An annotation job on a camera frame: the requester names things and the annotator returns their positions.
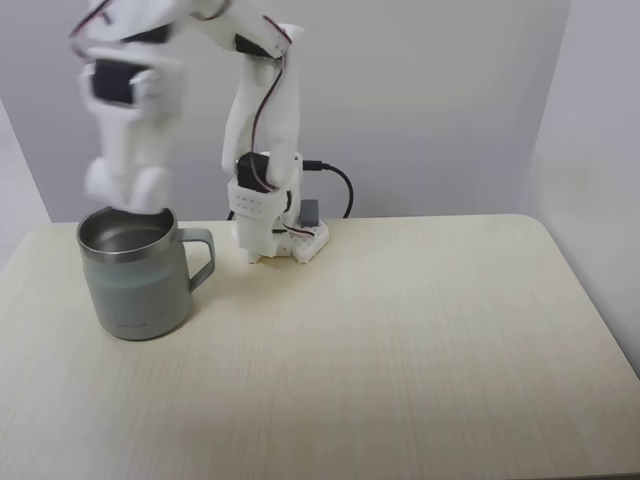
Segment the red wire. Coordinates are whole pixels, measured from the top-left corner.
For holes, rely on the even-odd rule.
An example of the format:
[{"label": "red wire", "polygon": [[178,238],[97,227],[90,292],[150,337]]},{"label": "red wire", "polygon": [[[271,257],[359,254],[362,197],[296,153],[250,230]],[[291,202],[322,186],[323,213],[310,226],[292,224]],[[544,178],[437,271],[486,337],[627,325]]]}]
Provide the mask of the red wire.
[{"label": "red wire", "polygon": [[215,20],[216,18],[220,18],[222,15],[224,15],[225,12],[229,10],[230,6],[231,0],[224,0],[220,9],[210,17],[205,17],[200,12],[195,12],[191,14],[191,16],[200,22],[210,22],[211,20]]},{"label": "red wire", "polygon": [[71,40],[71,50],[73,51],[73,53],[75,53],[78,57],[80,57],[86,63],[90,63],[92,59],[87,54],[87,52],[85,52],[76,43],[76,37],[82,33],[82,31],[87,27],[87,25],[89,25],[97,17],[102,15],[104,10],[109,6],[109,4],[112,1],[113,0],[103,0],[102,3],[100,3],[96,8],[90,11],[82,20],[80,20],[80,22],[75,26],[73,30],[71,30],[71,33],[69,34],[69,39]]},{"label": "red wire", "polygon": [[280,83],[280,80],[282,79],[282,75],[284,75],[284,69],[286,67],[287,67],[287,56],[285,54],[282,57],[282,68],[280,69],[280,73],[278,74],[275,82],[273,82],[273,85],[267,92],[267,95],[264,97],[264,100],[262,100],[262,103],[260,104],[260,107],[256,112],[256,117],[253,120],[253,130],[251,131],[251,151],[252,152],[255,152],[255,149],[256,149],[256,132],[258,130],[258,122],[260,121],[260,116],[262,115],[263,110],[267,106],[267,103],[269,102],[271,95],[273,95],[273,92],[276,91],[276,87],[278,86],[278,83]]},{"label": "red wire", "polygon": [[256,179],[256,182],[258,182],[265,190],[267,190],[268,192],[275,192],[278,190],[278,187],[274,187],[273,185],[271,185],[269,182],[267,182],[266,178],[263,181],[258,176],[258,170],[256,169],[256,164],[253,161],[253,157],[251,157],[251,172],[253,173],[253,178]]},{"label": "red wire", "polygon": [[263,15],[262,18],[264,18],[267,22],[269,22],[271,25],[273,25],[275,27],[275,29],[278,30],[282,34],[282,36],[287,39],[287,42],[289,42],[289,45],[291,45],[293,43],[293,40],[291,40],[291,37],[289,35],[287,35],[287,32],[285,32],[282,28],[280,28],[280,25],[278,25],[276,22],[271,20],[266,15]]},{"label": "red wire", "polygon": [[296,233],[296,234],[298,234],[298,235],[306,235],[306,236],[308,236],[308,237],[313,237],[313,238],[315,238],[315,236],[316,236],[316,234],[315,234],[315,233],[313,233],[313,232],[309,232],[308,230],[300,230],[300,229],[298,229],[298,228],[288,227],[288,226],[286,226],[284,223],[282,224],[282,226],[283,226],[285,229],[290,230],[291,232]]}]

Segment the table surface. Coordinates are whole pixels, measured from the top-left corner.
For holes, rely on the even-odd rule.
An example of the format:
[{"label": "table surface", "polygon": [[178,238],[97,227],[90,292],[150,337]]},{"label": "table surface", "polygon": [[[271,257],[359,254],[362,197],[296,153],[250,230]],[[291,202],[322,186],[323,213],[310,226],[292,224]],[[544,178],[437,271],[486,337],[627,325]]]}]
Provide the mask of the table surface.
[{"label": "table surface", "polygon": [[[218,268],[180,330],[99,326],[75,226],[0,276],[0,478],[550,478],[640,471],[640,382],[523,216],[330,222]],[[191,268],[206,248],[188,246]]]}]

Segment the mug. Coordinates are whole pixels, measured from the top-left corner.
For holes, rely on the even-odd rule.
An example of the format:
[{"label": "mug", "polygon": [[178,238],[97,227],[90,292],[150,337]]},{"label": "mug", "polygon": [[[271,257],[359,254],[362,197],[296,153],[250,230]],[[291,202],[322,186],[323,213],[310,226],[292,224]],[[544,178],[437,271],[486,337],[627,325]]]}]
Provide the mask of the mug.
[{"label": "mug", "polygon": [[[213,236],[179,229],[174,213],[135,215],[105,208],[78,226],[84,275],[104,329],[123,340],[150,340],[189,316],[193,291],[215,270]],[[203,242],[211,261],[189,278],[185,242]]]}]

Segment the mug rim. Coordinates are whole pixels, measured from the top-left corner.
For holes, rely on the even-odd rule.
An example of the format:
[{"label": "mug rim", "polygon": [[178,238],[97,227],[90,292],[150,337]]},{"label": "mug rim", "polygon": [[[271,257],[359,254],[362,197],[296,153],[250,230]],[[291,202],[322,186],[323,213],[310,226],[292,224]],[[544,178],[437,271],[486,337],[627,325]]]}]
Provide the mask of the mug rim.
[{"label": "mug rim", "polygon": [[178,231],[178,220],[170,208],[165,208],[158,215],[163,213],[168,213],[171,215],[171,227],[169,230],[158,240],[149,245],[145,245],[144,247],[136,248],[133,250],[125,250],[122,252],[105,252],[102,250],[96,250],[95,248],[91,248],[88,246],[81,237],[82,228],[91,220],[97,218],[100,215],[103,215],[107,212],[122,212],[129,213],[124,210],[118,210],[113,207],[105,207],[97,212],[93,212],[87,215],[79,224],[76,229],[76,240],[82,249],[82,252],[85,257],[90,258],[91,260],[95,260],[101,263],[130,263],[135,262],[137,260],[143,260],[145,258],[152,257],[165,249],[167,249],[173,241],[176,239],[177,231]]}]

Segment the black connector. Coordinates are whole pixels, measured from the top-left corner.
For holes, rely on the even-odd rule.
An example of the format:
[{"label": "black connector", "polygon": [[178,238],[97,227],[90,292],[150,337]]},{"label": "black connector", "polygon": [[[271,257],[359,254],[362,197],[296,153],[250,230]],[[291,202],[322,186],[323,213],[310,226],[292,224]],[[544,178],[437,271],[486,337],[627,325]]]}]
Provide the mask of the black connector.
[{"label": "black connector", "polygon": [[306,172],[321,172],[324,170],[324,163],[321,160],[304,160],[302,169]]}]

